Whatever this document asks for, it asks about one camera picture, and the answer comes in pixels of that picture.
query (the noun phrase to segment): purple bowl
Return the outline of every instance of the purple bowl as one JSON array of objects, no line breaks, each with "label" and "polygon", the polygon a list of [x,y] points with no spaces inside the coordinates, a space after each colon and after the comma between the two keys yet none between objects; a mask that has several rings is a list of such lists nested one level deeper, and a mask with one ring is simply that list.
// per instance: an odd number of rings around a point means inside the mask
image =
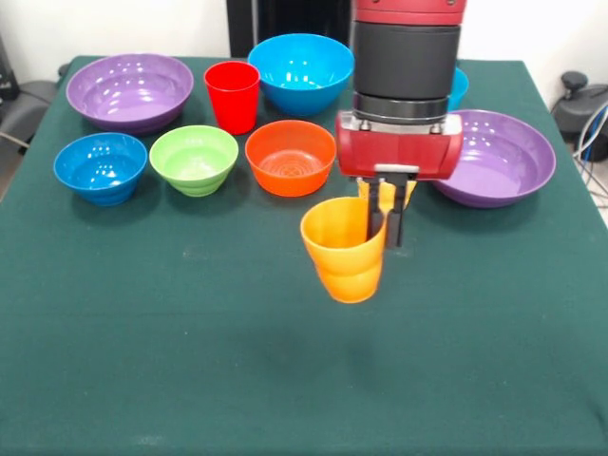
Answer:
[{"label": "purple bowl", "polygon": [[536,129],[492,111],[455,111],[463,120],[463,153],[454,174],[434,185],[471,207],[513,204],[549,182],[556,167],[551,143]]},{"label": "purple bowl", "polygon": [[67,84],[74,109],[103,130],[152,133],[173,122],[194,87],[192,71],[158,54],[105,57],[81,68]]}]

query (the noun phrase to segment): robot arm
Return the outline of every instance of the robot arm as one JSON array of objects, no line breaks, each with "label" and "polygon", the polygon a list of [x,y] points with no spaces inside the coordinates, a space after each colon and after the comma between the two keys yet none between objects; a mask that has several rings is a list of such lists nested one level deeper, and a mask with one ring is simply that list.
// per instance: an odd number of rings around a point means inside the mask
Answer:
[{"label": "robot arm", "polygon": [[338,161],[370,183],[370,236],[384,219],[380,181],[397,187],[387,244],[398,246],[408,181],[449,178],[462,150],[447,102],[466,0],[353,1],[355,93],[336,119]]}]

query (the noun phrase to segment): green bowl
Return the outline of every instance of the green bowl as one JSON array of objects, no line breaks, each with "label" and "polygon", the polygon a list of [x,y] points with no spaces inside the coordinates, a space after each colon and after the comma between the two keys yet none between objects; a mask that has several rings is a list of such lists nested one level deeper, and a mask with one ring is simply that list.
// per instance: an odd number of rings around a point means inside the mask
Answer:
[{"label": "green bowl", "polygon": [[158,138],[150,149],[150,164],[184,195],[206,197],[223,184],[237,156],[237,140],[229,133],[214,126],[189,125]]}]

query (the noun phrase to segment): black device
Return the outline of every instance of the black device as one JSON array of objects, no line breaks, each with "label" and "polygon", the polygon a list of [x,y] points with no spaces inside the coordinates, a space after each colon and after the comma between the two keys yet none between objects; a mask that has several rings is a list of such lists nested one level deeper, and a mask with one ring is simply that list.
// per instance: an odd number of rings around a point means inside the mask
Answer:
[{"label": "black device", "polygon": [[325,35],[345,46],[351,40],[352,0],[226,0],[226,6],[233,57],[285,33]]},{"label": "black device", "polygon": [[[551,113],[561,136],[567,143],[576,144],[589,118],[608,102],[608,85],[589,85],[587,76],[578,71],[567,71],[561,75],[565,89]],[[588,155],[589,162],[602,162],[608,158],[608,123],[600,130],[598,138]]]}]

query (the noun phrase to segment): white wall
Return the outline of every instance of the white wall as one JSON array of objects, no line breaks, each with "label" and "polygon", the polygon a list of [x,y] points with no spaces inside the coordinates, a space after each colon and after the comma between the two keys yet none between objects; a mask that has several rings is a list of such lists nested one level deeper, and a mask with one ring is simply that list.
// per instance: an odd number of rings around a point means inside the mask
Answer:
[{"label": "white wall", "polygon": [[82,54],[230,55],[224,0],[0,0],[0,33],[20,82]]},{"label": "white wall", "polygon": [[[606,23],[606,0],[468,0],[460,54],[524,60],[552,104],[566,69],[608,83]],[[224,0],[0,0],[0,33],[20,81],[78,54],[230,55]]]},{"label": "white wall", "polygon": [[606,0],[468,0],[463,58],[524,60],[544,100],[562,94],[569,69],[608,83]]}]

